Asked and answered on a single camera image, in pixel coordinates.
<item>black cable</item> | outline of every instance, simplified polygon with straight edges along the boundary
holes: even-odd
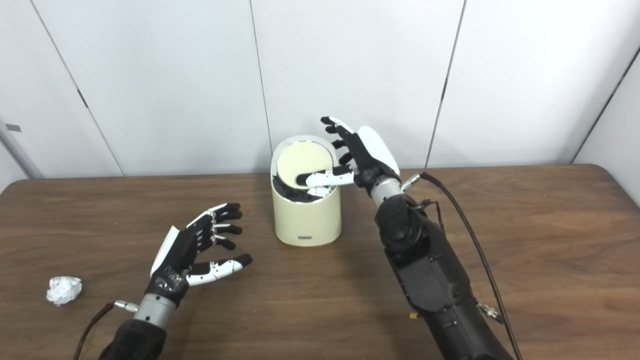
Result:
[[[467,228],[469,235],[471,235],[471,239],[473,240],[474,245],[476,246],[476,250],[478,251],[478,255],[480,255],[480,260],[482,261],[482,265],[484,267],[486,275],[489,278],[489,282],[491,283],[491,289],[493,290],[493,294],[495,295],[495,300],[498,302],[498,308],[500,309],[500,312],[502,313],[502,317],[504,318],[504,327],[507,330],[507,335],[509,335],[509,341],[511,342],[511,346],[513,347],[513,352],[516,354],[516,358],[518,360],[522,360],[522,354],[520,353],[520,348],[518,348],[518,342],[516,341],[515,335],[513,334],[511,323],[509,323],[509,318],[507,317],[507,311],[504,308],[504,303],[502,302],[502,297],[500,296],[498,285],[496,284],[495,279],[493,278],[493,274],[491,273],[491,268],[489,267],[489,262],[487,261],[486,256],[484,255],[484,251],[482,250],[482,246],[480,246],[480,241],[478,240],[476,233],[474,232],[473,228],[471,228],[471,224],[469,223],[469,220],[467,220],[467,216],[465,216],[464,211],[462,211],[462,208],[460,207],[456,199],[453,197],[453,194],[451,194],[447,190],[447,188],[440,182],[440,180],[427,174],[426,172],[423,172],[422,174],[420,174],[420,177],[429,181],[430,183],[437,186],[440,190],[442,190],[442,192],[444,192],[444,194],[449,198],[449,200],[451,201],[451,204],[453,204],[453,206],[456,208],[456,211],[460,215],[460,218],[462,219],[462,222],[465,224],[465,227]]]
[[[87,335],[89,335],[89,331],[91,331],[91,328],[111,309],[113,309],[113,303],[109,302],[91,319],[89,324],[86,326],[86,329],[82,333],[82,336],[80,337],[80,342],[78,343],[78,347],[76,348],[76,354],[74,355],[73,360],[78,360],[80,358],[82,346],[84,345],[84,341],[86,340]]]
[[[422,202],[420,202],[420,204],[418,204],[418,206],[415,206],[414,209],[416,209],[416,210],[424,210],[431,204],[436,204],[436,211],[438,213],[438,223],[440,224],[440,230],[442,230],[442,233],[447,234],[446,231],[444,231],[444,222],[442,221],[442,213],[440,212],[440,203],[439,202],[431,201],[431,199],[426,199],[426,200],[423,200]]]

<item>cream trash can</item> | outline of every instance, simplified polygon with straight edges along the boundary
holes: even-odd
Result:
[[[319,246],[332,242],[342,230],[340,188],[309,188],[296,184],[300,174],[338,166],[330,142],[313,135],[284,140],[271,160],[271,193],[276,235],[295,246]]]

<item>metal connector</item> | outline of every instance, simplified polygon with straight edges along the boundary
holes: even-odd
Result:
[[[504,323],[504,317],[495,308],[481,302],[478,302],[477,306],[478,309],[480,309],[480,312],[489,319],[493,319],[499,323]]]
[[[113,303],[113,305],[115,305],[116,307],[119,307],[120,309],[125,309],[130,313],[135,313],[138,311],[137,304],[134,304],[132,302],[126,302],[124,300],[116,300],[116,302]]]
[[[411,188],[415,183],[417,183],[420,180],[420,175],[415,174],[414,176],[411,176],[409,178],[409,180],[405,181],[401,186],[400,186],[400,190],[402,190],[402,192],[406,192],[407,190],[409,190],[409,188]]]

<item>crumpled paper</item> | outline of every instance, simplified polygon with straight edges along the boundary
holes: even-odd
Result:
[[[72,276],[56,276],[49,280],[47,300],[60,306],[73,301],[82,291],[82,280]]]

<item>robotic arm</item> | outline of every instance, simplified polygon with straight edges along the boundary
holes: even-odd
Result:
[[[151,279],[140,305],[115,302],[115,306],[134,315],[118,328],[100,360],[153,360],[160,356],[169,320],[189,287],[222,279],[252,262],[249,254],[243,254],[195,263],[198,253],[213,245],[234,250],[236,245],[219,234],[241,234],[242,228],[221,222],[241,217],[239,204],[222,204],[204,211],[185,230],[171,227],[151,268]]]
[[[409,305],[423,317],[445,360],[513,360],[500,344],[481,311],[500,321],[494,309],[474,297],[469,277],[451,248],[444,229],[405,192],[419,180],[400,183],[397,163],[380,136],[370,127],[357,132],[333,117],[323,117],[326,131],[347,147],[340,166],[301,174],[300,185],[326,186],[355,183],[365,188],[378,211],[375,222],[380,239]]]

